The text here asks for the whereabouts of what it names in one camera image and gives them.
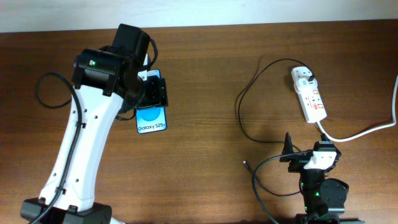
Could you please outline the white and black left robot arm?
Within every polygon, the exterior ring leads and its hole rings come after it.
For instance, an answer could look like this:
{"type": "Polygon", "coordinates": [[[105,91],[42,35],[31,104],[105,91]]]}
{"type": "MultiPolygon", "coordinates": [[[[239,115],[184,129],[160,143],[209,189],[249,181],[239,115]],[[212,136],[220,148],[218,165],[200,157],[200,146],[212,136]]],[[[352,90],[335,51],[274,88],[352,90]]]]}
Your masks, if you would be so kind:
{"type": "Polygon", "coordinates": [[[137,132],[167,129],[165,79],[153,69],[155,41],[142,29],[121,24],[111,45],[85,49],[74,61],[67,128],[57,160],[37,198],[23,202],[29,223],[115,223],[109,205],[95,200],[106,140],[115,121],[131,113],[137,132]]]}

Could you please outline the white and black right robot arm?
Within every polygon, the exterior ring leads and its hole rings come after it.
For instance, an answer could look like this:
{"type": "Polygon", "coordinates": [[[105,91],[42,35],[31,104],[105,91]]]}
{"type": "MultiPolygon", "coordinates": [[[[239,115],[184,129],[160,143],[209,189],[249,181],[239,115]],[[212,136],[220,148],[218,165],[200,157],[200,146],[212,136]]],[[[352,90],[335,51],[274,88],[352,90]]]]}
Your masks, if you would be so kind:
{"type": "Polygon", "coordinates": [[[335,168],[341,152],[324,134],[313,149],[294,152],[290,135],[285,135],[280,162],[288,162],[288,172],[299,173],[299,192],[305,213],[295,216],[296,223],[362,223],[359,219],[340,219],[345,212],[349,185],[342,180],[327,178],[335,168]]]}

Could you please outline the blue screen Galaxy smartphone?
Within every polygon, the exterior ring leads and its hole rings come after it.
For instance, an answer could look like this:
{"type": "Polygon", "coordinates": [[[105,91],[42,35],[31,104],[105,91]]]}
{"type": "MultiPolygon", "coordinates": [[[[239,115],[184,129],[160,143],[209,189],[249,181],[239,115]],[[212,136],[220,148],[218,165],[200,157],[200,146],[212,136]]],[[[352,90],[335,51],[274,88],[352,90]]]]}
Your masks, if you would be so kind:
{"type": "MultiPolygon", "coordinates": [[[[151,76],[161,77],[160,70],[150,70],[147,79],[151,76]]],[[[167,129],[166,107],[149,108],[136,111],[136,125],[139,134],[165,131],[167,129]]]]}

